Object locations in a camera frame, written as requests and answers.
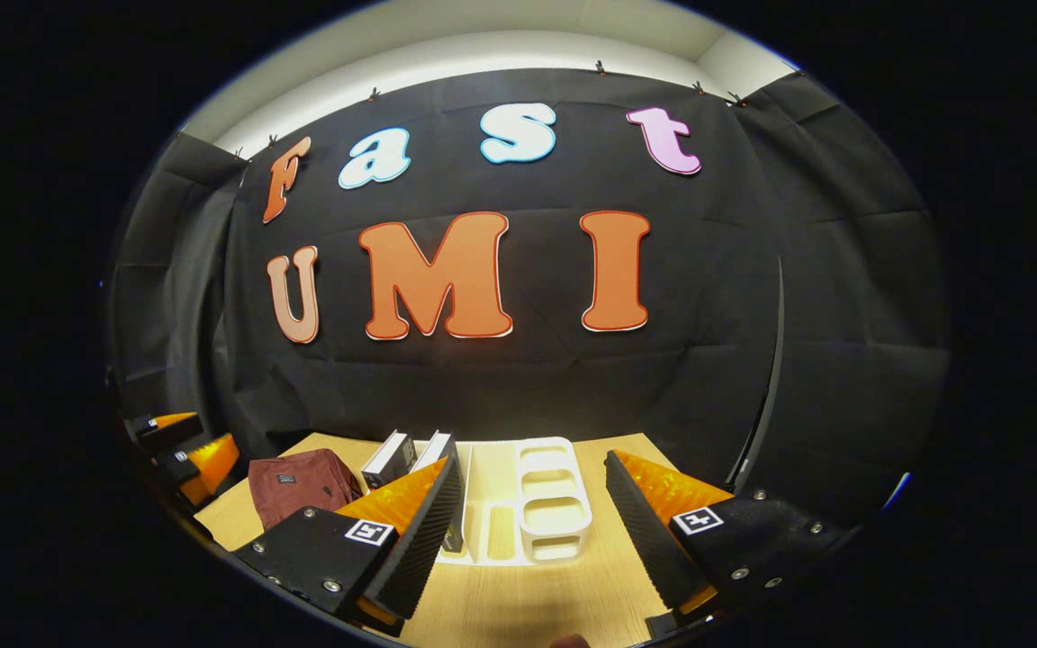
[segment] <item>white organizer tray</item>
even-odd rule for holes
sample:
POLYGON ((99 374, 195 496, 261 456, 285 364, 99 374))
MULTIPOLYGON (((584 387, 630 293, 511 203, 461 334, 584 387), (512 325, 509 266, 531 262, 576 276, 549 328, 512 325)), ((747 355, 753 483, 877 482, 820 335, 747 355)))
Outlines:
POLYGON ((570 442, 546 438, 455 446, 467 496, 464 550, 440 550, 436 562, 506 567, 580 557, 592 517, 570 442))

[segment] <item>white plastic holder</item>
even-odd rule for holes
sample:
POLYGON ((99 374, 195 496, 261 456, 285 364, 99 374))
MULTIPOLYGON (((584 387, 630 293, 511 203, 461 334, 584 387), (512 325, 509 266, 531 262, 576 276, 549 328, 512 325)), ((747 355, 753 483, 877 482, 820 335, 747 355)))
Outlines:
POLYGON ((573 561, 584 551, 592 520, 576 450, 563 438, 515 443, 523 553, 535 565, 573 561))

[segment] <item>maroon bag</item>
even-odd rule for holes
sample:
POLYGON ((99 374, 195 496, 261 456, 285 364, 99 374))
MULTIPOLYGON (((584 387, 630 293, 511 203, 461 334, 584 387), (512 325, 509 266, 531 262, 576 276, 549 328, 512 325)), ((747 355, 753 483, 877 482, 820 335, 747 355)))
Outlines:
POLYGON ((363 496, 351 469, 325 449, 252 460, 247 481, 263 530, 305 506, 338 511, 363 496))

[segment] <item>orange letter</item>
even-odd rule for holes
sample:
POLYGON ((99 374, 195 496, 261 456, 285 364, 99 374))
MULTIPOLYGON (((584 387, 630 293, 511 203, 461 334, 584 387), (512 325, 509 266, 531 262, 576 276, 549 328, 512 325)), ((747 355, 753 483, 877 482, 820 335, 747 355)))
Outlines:
POLYGON ((501 338, 513 329, 499 297, 499 238, 507 217, 489 210, 453 219, 427 262, 411 230, 400 222, 384 222, 359 234, 358 245, 371 256, 371 311, 366 335, 374 340, 400 340, 411 325, 399 317, 402 298, 411 319, 424 336, 435 332, 450 298, 447 333, 457 338, 501 338))
POLYGON ((579 225, 594 246, 594 294, 583 327, 630 331, 646 325, 646 308, 638 303, 638 243, 650 222, 625 210, 592 210, 579 225))
POLYGON ((314 259, 317 248, 306 246, 296 253, 296 267, 299 270, 299 292, 304 300, 304 318, 296 319, 290 312, 290 295, 287 294, 287 257, 276 256, 267 263, 267 274, 271 275, 271 298, 275 301, 275 316, 279 329, 292 343, 306 344, 317 335, 317 303, 314 301, 314 259))
POLYGON ((296 184, 296 173, 299 173, 299 159, 310 150, 310 137, 304 137, 293 145, 293 147, 279 157, 275 164, 271 165, 271 197, 267 200, 267 210, 262 213, 262 224, 275 221, 287 206, 287 198, 283 196, 283 190, 289 192, 296 184))

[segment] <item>table surface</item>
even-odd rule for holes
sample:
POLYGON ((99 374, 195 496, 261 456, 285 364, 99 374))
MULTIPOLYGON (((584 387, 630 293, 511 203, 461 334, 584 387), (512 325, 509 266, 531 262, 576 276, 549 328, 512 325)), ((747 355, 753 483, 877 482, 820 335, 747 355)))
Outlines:
MULTIPOLYGON (((407 620, 403 644, 546 647, 579 632, 592 648, 634 645, 650 639, 646 617, 667 612, 635 553, 614 503, 606 492, 610 450, 622 450, 674 468, 644 434, 572 444, 590 500, 590 537, 570 563, 485 567, 436 563, 419 608, 407 620)), ((330 448, 355 472, 379 450, 377 442, 312 433, 283 455, 330 448)), ((366 484, 355 472, 363 492, 366 484)), ((262 533, 247 480, 194 516, 225 550, 239 550, 262 533)))

